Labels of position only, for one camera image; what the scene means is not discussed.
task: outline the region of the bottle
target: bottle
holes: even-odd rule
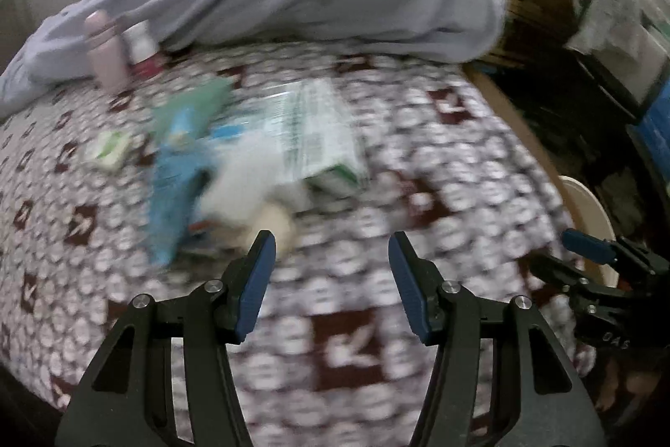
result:
[[[88,58],[100,86],[112,95],[126,90],[131,78],[125,45],[115,21],[104,10],[96,10],[84,21],[84,29],[88,35]]]
[[[130,50],[131,71],[135,77],[148,80],[163,72],[165,56],[149,34],[149,23],[136,23],[123,32]]]

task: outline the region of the silver bolt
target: silver bolt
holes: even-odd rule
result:
[[[514,298],[514,303],[517,304],[519,309],[530,309],[533,306],[531,299],[525,295],[517,295]]]
[[[143,309],[147,305],[149,305],[150,301],[151,301],[151,298],[147,294],[136,295],[133,298],[133,307],[135,309]]]
[[[447,294],[458,294],[460,292],[460,283],[457,281],[444,281],[442,290]]]
[[[215,294],[216,292],[221,292],[223,288],[223,283],[218,279],[213,279],[212,281],[207,281],[205,283],[205,292],[210,294]]]

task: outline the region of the white bottle cap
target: white bottle cap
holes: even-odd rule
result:
[[[149,59],[159,51],[158,44],[149,34],[149,23],[146,21],[129,27],[123,32],[123,36],[128,42],[130,59],[133,65]]]

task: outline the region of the white bucket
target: white bucket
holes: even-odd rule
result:
[[[598,239],[615,240],[616,236],[614,235],[610,219],[591,190],[578,180],[570,177],[561,175],[561,180],[572,198],[575,207],[577,207],[580,216],[582,216],[584,231]],[[619,282],[619,274],[608,265],[601,265],[599,268],[605,286],[615,287]]]

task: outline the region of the patterned bedsheet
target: patterned bedsheet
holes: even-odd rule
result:
[[[434,350],[410,332],[386,247],[406,230],[443,276],[509,300],[538,288],[518,258],[571,225],[561,197],[460,68],[416,59],[335,55],[315,43],[204,51],[118,97],[64,85],[0,129],[0,362],[60,409],[133,295],[183,295],[227,260],[180,257],[166,271],[142,246],[153,160],[152,107],[213,75],[237,100],[281,81],[328,76],[350,104],[372,182],[353,199],[297,218],[297,248],[277,263],[255,331],[230,346],[242,409],[257,447],[407,444]],[[117,176],[85,166],[103,129],[133,134]],[[574,356],[567,303],[544,308]],[[482,346],[484,361],[490,347]],[[478,413],[490,395],[482,366]],[[180,434],[190,438],[180,347],[173,356]]]

